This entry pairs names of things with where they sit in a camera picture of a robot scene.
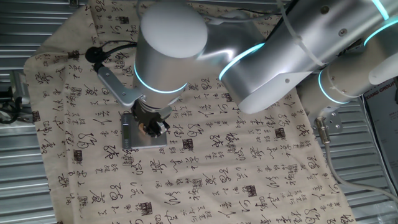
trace screw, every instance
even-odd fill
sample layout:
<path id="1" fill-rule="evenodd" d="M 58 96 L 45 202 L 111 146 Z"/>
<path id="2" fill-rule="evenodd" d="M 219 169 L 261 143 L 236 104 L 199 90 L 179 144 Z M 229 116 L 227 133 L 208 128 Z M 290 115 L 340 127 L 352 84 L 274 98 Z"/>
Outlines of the screw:
<path id="1" fill-rule="evenodd" d="M 342 36 L 344 36 L 344 35 L 346 35 L 347 34 L 347 29 L 341 29 L 340 31 L 339 31 L 339 33 L 338 33 L 338 35 L 340 36 L 340 37 L 342 37 Z"/>
<path id="2" fill-rule="evenodd" d="M 321 13 L 322 13 L 323 15 L 327 14 L 328 12 L 329 12 L 329 6 L 323 6 L 323 7 L 321 8 Z"/>

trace gray cable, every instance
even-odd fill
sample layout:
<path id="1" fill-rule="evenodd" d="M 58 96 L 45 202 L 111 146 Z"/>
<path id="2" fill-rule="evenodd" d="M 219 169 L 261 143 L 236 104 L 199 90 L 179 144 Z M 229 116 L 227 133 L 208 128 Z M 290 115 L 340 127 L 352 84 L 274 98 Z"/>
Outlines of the gray cable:
<path id="1" fill-rule="evenodd" d="M 330 155 L 330 145 L 329 145 L 329 143 L 324 143 L 324 145 L 325 145 L 325 150 L 326 150 L 326 159 L 328 161 L 330 171 L 331 171 L 331 173 L 333 174 L 333 176 L 335 177 L 335 179 L 338 182 L 340 182 L 340 183 L 342 183 L 344 185 L 347 185 L 349 187 L 356 187 L 356 188 L 363 189 L 363 190 L 372 190 L 372 191 L 375 191 L 375 192 L 379 192 L 379 193 L 384 194 L 385 196 L 393 199 L 393 201 L 395 201 L 396 203 L 398 203 L 398 198 L 396 196 L 394 196 L 391 193 L 386 192 L 385 190 L 382 190 L 382 189 L 380 189 L 378 187 L 373 187 L 373 186 L 364 185 L 364 184 L 354 184 L 354 183 L 350 183 L 350 182 L 348 182 L 346 180 L 343 180 L 336 173 L 336 170 L 335 170 L 335 168 L 333 168 L 333 164 L 331 163 L 331 155 Z"/>
<path id="2" fill-rule="evenodd" d="M 269 14 L 265 14 L 264 16 L 250 18 L 250 19 L 233 19 L 233 18 L 225 18 L 225 17 L 214 17 L 214 16 L 208 16 L 203 13 L 201 13 L 201 15 L 205 18 L 211 19 L 212 21 L 218 21 L 218 22 L 222 23 L 222 22 L 252 22 L 252 21 L 256 21 L 258 19 L 265 19 L 269 16 L 274 16 L 277 13 L 279 13 L 279 12 L 272 12 Z"/>

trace cable connector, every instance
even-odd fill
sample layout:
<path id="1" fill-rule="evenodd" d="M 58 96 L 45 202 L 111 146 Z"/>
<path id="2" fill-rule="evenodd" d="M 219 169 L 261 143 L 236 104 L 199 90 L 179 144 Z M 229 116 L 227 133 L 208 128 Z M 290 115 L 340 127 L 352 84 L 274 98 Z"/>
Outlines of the cable connector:
<path id="1" fill-rule="evenodd" d="M 317 118 L 315 120 L 315 124 L 317 126 L 318 133 L 319 133 L 322 143 L 328 144 L 328 143 L 330 143 L 330 137 L 329 137 L 328 129 L 326 127 L 324 120 L 325 120 L 324 118 Z"/>

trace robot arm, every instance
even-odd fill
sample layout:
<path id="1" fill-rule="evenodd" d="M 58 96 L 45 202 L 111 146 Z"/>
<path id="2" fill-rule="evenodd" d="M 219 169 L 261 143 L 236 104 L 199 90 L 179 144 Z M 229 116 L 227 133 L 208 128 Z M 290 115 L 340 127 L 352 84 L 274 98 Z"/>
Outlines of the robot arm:
<path id="1" fill-rule="evenodd" d="M 189 6 L 161 2 L 150 7 L 141 19 L 134 62 L 134 96 L 128 93 L 126 97 L 127 90 L 120 91 L 120 87 L 103 77 L 103 72 L 98 72 L 123 106 L 131 107 L 134 103 L 132 113 L 143 124 L 144 131 L 160 136 L 164 127 L 167 128 L 164 120 L 171 113 L 169 105 L 178 99 L 190 80 L 215 74 L 243 112 L 257 113 L 328 63 L 331 64 L 327 71 L 332 71 L 333 63 L 345 68 L 346 65 L 338 62 L 347 61 L 346 57 L 335 60 L 337 55 L 358 39 L 372 36 L 369 31 L 385 19 L 393 19 L 388 20 L 397 11 L 396 0 L 294 1 L 264 40 L 252 22 L 205 24 L 202 16 Z M 224 17 L 244 15 L 231 12 Z M 379 47 L 372 44 L 375 40 L 369 41 L 369 48 Z M 380 67 L 375 63 L 377 68 L 371 73 L 391 69 L 390 65 L 391 62 Z M 366 83 L 371 83 L 371 79 L 366 79 Z M 363 85 L 360 83 L 356 94 L 364 90 Z M 308 89 L 321 91 L 320 87 L 311 83 Z M 306 95 L 301 94 L 304 107 Z M 312 110 L 315 114 L 319 108 Z"/>

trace calligraphy fabric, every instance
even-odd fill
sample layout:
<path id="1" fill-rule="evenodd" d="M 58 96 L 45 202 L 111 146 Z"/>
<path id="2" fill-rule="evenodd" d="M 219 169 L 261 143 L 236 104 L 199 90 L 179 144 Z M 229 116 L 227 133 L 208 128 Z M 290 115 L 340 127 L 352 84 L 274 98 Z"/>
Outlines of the calligraphy fabric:
<path id="1" fill-rule="evenodd" d="M 232 10 L 191 5 L 213 16 Z M 217 74 L 208 74 L 172 105 L 167 147 L 122 150 L 121 115 L 130 111 L 101 84 L 84 53 L 108 40 L 137 41 L 135 7 L 90 1 L 25 65 L 59 223 L 355 222 L 295 90 L 248 115 Z M 149 5 L 139 7 L 143 13 Z M 267 36 L 278 19 L 255 24 Z M 104 63 L 129 87 L 134 52 L 122 50 Z"/>

